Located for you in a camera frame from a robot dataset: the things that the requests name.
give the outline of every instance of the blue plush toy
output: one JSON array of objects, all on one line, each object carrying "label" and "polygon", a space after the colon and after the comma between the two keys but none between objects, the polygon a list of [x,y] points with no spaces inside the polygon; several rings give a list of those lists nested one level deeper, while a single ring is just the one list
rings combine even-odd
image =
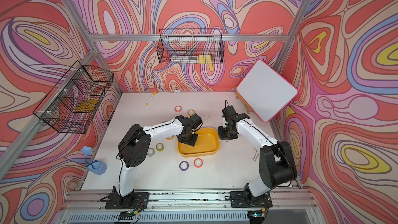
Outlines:
[{"label": "blue plush toy", "polygon": [[91,162],[87,161],[87,156],[92,155],[93,153],[93,149],[87,146],[84,146],[81,150],[80,150],[83,155],[84,155],[84,161],[87,163],[86,167],[88,168],[88,170],[90,170],[91,172],[97,174],[97,175],[102,175],[105,171],[106,171],[106,164],[98,161],[98,160],[94,160]]}]

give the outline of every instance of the wooden easel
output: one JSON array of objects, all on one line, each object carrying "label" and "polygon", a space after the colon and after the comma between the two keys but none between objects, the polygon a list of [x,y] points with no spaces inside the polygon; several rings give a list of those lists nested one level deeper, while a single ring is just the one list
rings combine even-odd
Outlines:
[{"label": "wooden easel", "polygon": [[251,113],[253,111],[253,109],[249,106],[249,104],[242,98],[242,96],[236,92],[236,98],[240,99],[240,101],[245,105],[245,107],[247,108],[247,113]]}]

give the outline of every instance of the whiteboard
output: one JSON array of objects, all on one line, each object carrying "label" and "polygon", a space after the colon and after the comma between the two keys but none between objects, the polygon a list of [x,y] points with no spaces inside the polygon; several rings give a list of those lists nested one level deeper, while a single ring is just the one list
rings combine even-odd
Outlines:
[{"label": "whiteboard", "polygon": [[264,122],[270,121],[298,93],[290,82],[261,60],[254,64],[236,91]]}]

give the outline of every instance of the wire basket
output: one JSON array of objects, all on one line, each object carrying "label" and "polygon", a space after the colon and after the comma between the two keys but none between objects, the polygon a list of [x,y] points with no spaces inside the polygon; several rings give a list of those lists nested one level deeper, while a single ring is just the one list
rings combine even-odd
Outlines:
[{"label": "wire basket", "polygon": [[160,63],[222,64],[222,29],[160,29]]},{"label": "wire basket", "polygon": [[112,72],[80,65],[43,114],[33,113],[57,132],[86,133],[112,82]]}]

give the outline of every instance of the purple tape roll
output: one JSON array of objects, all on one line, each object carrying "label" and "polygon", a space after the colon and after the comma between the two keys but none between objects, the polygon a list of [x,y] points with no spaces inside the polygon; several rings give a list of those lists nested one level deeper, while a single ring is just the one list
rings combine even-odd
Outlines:
[{"label": "purple tape roll", "polygon": [[[181,167],[182,163],[186,163],[186,164],[187,164],[187,167],[186,167],[185,169],[183,169],[183,168]],[[186,171],[188,168],[189,168],[189,164],[188,164],[187,161],[182,161],[182,162],[180,163],[180,170],[182,170],[183,172]]]}]

